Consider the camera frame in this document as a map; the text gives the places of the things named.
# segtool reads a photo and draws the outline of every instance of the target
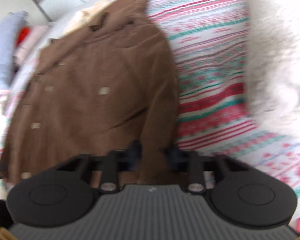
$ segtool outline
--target light blue cushion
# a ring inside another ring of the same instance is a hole
[[[0,89],[9,89],[14,73],[13,53],[27,12],[10,13],[0,22]]]

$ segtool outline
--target brown coat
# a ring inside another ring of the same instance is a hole
[[[9,167],[8,181],[140,139],[140,173],[124,174],[122,183],[175,182],[162,149],[171,143],[178,116],[177,71],[146,5],[118,0],[42,50],[0,161]]]

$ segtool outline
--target jacket sleeve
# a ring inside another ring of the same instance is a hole
[[[140,135],[143,157],[139,183],[184,184],[185,176],[170,171],[163,152],[172,143],[179,106],[177,69],[168,42],[158,31],[137,47],[125,49],[125,54],[143,89],[147,107]]]

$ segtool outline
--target striped bedsheet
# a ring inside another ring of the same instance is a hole
[[[300,217],[300,142],[258,129],[245,107],[247,1],[150,0],[148,14],[178,67],[179,147],[231,155],[289,184]]]

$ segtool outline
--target white fur blanket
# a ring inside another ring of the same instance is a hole
[[[247,105],[263,129],[300,138],[300,0],[248,0]]]

